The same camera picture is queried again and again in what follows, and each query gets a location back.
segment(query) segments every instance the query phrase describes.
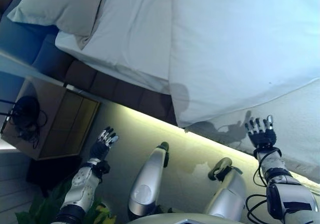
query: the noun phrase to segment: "bed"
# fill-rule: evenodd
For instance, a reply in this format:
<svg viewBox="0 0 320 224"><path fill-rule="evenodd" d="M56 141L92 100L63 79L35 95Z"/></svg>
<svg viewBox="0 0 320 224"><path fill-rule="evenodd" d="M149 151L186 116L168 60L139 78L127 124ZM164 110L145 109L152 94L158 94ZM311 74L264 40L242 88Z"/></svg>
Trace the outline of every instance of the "bed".
<svg viewBox="0 0 320 224"><path fill-rule="evenodd" d="M317 3L105 0L83 49L62 31L55 44L101 72L171 94L177 123L186 127L319 78Z"/></svg>

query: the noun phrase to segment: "wooden nightstand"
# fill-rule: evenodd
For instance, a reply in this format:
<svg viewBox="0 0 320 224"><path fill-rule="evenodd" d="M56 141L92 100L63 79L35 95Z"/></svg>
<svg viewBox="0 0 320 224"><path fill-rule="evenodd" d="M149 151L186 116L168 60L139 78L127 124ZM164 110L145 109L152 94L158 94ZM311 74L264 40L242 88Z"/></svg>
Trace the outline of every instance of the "wooden nightstand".
<svg viewBox="0 0 320 224"><path fill-rule="evenodd" d="M100 103L33 77L25 79L17 100L23 96L37 98L40 109L47 115L45 126L40 128L37 147L17 137L19 133L9 121L1 138L35 160L78 155ZM44 119L44 114L40 113L38 124Z"/></svg>

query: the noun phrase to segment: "mattress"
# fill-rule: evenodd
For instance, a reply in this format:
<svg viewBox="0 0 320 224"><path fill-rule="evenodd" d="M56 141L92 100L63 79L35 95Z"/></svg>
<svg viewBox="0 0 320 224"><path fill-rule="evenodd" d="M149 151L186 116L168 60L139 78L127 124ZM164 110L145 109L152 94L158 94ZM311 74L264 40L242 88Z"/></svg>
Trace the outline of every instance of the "mattress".
<svg viewBox="0 0 320 224"><path fill-rule="evenodd" d="M169 94L171 0L104 0L98 22L84 49L62 31L55 45L100 72Z"/></svg>

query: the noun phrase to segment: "green leaf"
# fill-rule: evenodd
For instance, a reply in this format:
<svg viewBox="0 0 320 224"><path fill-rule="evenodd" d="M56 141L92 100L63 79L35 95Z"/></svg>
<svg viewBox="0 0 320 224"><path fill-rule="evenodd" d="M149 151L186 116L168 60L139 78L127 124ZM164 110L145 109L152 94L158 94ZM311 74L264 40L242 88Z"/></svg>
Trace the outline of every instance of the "green leaf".
<svg viewBox="0 0 320 224"><path fill-rule="evenodd" d="M100 198L95 198L91 208L87 211L83 224L93 224L99 212L96 210L97 206L101 203Z"/></svg>
<svg viewBox="0 0 320 224"><path fill-rule="evenodd" d="M29 213L32 217L37 214L37 211L40 209L41 204L45 199L41 195L36 195L32 201L31 207L29 209Z"/></svg>
<svg viewBox="0 0 320 224"><path fill-rule="evenodd" d="M28 212L15 213L16 219L19 224L36 224L35 220L31 217Z"/></svg>

